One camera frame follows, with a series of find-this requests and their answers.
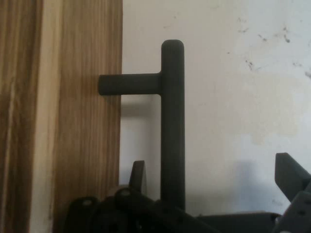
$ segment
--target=black plastic part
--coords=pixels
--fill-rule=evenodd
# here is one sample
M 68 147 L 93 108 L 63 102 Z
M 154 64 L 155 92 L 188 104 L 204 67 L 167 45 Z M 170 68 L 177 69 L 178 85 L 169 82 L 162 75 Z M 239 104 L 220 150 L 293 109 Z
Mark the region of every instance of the black plastic part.
M 101 75 L 100 95 L 161 95 L 161 199 L 185 209 L 185 72 L 184 46 L 162 44 L 161 72 Z
M 198 219 L 222 233 L 271 233 L 276 225 L 275 213 L 245 213 L 200 216 Z
M 302 191 L 296 195 L 272 231 L 272 233 L 281 232 L 311 232 L 311 193 Z
M 145 161 L 135 161 L 131 172 L 129 187 L 146 195 L 146 169 Z
M 90 233 L 127 233 L 129 220 L 127 214 L 116 209 L 114 197 L 101 202 L 90 225 Z
M 94 197 L 79 198 L 70 204 L 64 233 L 89 233 L 99 201 Z
M 184 211 L 161 200 L 153 201 L 133 189 L 122 189 L 115 198 L 118 209 L 139 221 L 141 232 L 219 233 Z
M 311 175 L 288 153 L 276 154 L 275 182 L 289 201 L 305 190 Z

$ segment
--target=black machine part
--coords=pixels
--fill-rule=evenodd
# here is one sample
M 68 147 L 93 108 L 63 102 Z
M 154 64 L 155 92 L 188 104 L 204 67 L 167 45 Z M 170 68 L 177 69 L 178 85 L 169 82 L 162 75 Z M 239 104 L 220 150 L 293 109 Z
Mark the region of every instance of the black machine part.
M 278 154 L 276 166 L 287 155 Z M 128 188 L 99 202 L 85 197 L 74 201 L 65 225 L 65 233 L 310 233 L 311 192 L 309 186 L 298 191 L 284 213 L 269 212 L 192 217 L 165 201 L 153 201 L 143 195 L 145 165 L 133 165 Z
M 311 175 L 289 154 L 276 155 L 275 182 L 292 202 L 284 215 L 258 212 L 192 217 L 185 210 L 184 47 L 162 45 L 158 74 L 101 75 L 101 95 L 161 95 L 161 200 L 146 197 L 145 164 L 133 164 L 130 183 L 99 202 L 73 201 L 64 233 L 311 233 Z

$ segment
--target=wall stain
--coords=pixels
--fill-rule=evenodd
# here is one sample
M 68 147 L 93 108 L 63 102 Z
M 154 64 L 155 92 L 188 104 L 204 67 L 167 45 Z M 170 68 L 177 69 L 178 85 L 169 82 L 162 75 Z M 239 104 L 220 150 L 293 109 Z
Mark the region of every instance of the wall stain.
M 208 137 L 211 145 L 224 142 L 225 136 L 231 138 L 229 135 L 248 134 L 255 145 L 262 145 L 272 134 L 289 138 L 297 135 L 300 117 L 311 108 L 306 80 L 264 71 L 221 76 L 215 80 L 215 94 L 204 99 L 196 112 L 200 117 L 188 122 L 200 132 L 205 125 L 200 119 L 209 118 L 213 123 L 204 126 L 204 131 L 213 135 Z M 295 99 L 299 93 L 304 93 L 302 101 Z
M 238 30 L 238 32 L 239 32 L 239 33 L 245 33 L 245 32 L 248 31 L 248 29 L 249 29 L 249 28 L 246 28 L 246 29 L 244 29 L 244 30 Z
M 298 63 L 298 62 L 293 62 L 293 66 L 294 67 L 302 67 L 302 65 L 300 63 Z
M 246 21 L 246 19 L 243 19 L 243 18 L 241 18 L 241 17 L 238 17 L 238 22 L 240 22 L 240 23 L 246 23 L 247 21 Z
M 305 72 L 305 75 L 309 78 L 311 78 L 311 73 L 310 72 Z
M 290 42 L 291 42 L 291 40 L 288 39 L 286 35 L 284 35 L 284 39 L 285 39 L 285 41 L 286 41 L 287 43 L 290 43 Z
M 262 39 L 262 41 L 264 41 L 264 42 L 266 42 L 266 41 L 267 41 L 267 39 L 266 39 L 266 38 L 264 38 L 264 37 L 262 37 L 262 35 L 258 34 L 258 36 Z
M 254 64 L 252 62 L 249 62 L 248 60 L 245 60 L 245 62 L 248 64 L 248 67 L 251 71 L 254 69 Z

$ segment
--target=wood grain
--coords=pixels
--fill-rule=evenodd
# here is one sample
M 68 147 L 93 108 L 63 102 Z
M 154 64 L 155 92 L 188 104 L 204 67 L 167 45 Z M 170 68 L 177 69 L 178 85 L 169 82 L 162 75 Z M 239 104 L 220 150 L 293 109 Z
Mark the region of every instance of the wood grain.
M 54 232 L 69 203 L 118 185 L 120 97 L 98 95 L 99 74 L 121 72 L 122 1 L 63 5 Z
M 61 232 L 118 185 L 120 97 L 97 81 L 121 45 L 121 0 L 0 1 L 0 232 Z
M 41 1 L 0 2 L 0 232 L 27 232 Z

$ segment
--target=dark spot on wall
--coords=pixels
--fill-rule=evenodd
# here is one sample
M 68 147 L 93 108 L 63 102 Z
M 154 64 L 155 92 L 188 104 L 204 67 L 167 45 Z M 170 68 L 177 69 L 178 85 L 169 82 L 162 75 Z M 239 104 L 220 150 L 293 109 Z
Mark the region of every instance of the dark spot on wall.
M 298 63 L 298 62 L 293 62 L 293 66 L 294 67 L 302 67 L 302 65 L 300 63 Z
M 240 23 L 246 23 L 246 19 L 243 19 L 243 18 L 238 17 L 238 22 L 240 22 Z
M 246 29 L 244 29 L 244 30 L 238 30 L 238 32 L 239 32 L 239 33 L 245 33 L 245 32 L 248 31 L 248 29 L 249 29 L 249 28 L 246 28 Z
M 288 39 L 286 35 L 284 35 L 284 39 L 285 39 L 285 41 L 286 41 L 287 43 L 290 43 L 290 42 L 291 42 L 291 40 Z
M 248 64 L 249 69 L 250 69 L 251 71 L 253 71 L 253 69 L 254 69 L 253 63 L 252 63 L 252 62 L 249 62 L 249 61 L 247 61 L 247 60 L 245 60 L 245 62 Z
M 266 42 L 266 41 L 267 41 L 267 39 L 266 39 L 266 38 L 264 38 L 264 37 L 262 37 L 262 35 L 258 34 L 258 36 L 262 39 L 262 41 L 264 41 L 264 42 Z
M 305 75 L 311 79 L 311 73 L 310 72 L 305 72 Z

